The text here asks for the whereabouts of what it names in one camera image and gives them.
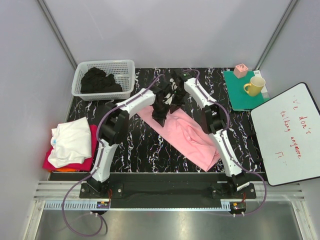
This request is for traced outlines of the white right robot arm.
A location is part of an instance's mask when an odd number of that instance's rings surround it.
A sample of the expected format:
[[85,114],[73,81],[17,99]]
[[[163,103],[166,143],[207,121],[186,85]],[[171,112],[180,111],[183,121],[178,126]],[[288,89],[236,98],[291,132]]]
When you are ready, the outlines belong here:
[[173,100],[170,113],[174,113],[184,106],[184,97],[189,94],[201,109],[201,129],[207,134],[217,147],[223,163],[224,172],[228,177],[227,192],[232,198],[239,198],[244,194],[250,181],[245,176],[245,171],[234,153],[228,138],[227,129],[230,118],[227,110],[200,84],[198,77],[189,70],[174,70],[171,73]]

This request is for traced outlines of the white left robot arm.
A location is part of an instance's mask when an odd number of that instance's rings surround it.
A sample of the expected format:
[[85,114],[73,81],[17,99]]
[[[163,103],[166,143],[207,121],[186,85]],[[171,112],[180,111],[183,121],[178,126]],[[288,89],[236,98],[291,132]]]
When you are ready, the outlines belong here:
[[107,113],[102,117],[96,132],[98,151],[94,167],[85,179],[89,188],[87,193],[91,192],[97,198],[103,198],[108,193],[111,164],[118,146],[127,136],[129,120],[151,106],[151,117],[164,127],[173,98],[172,83],[164,81],[159,86],[151,84],[141,89],[125,101],[107,106]]

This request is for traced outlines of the pink t shirt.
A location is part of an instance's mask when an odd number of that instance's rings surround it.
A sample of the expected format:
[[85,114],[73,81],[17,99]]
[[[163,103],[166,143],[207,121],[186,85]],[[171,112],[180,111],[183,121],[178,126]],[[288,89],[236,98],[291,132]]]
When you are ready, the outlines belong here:
[[200,125],[183,110],[166,116],[164,126],[152,118],[153,108],[147,106],[137,115],[164,140],[192,163],[208,172],[220,159],[218,148]]

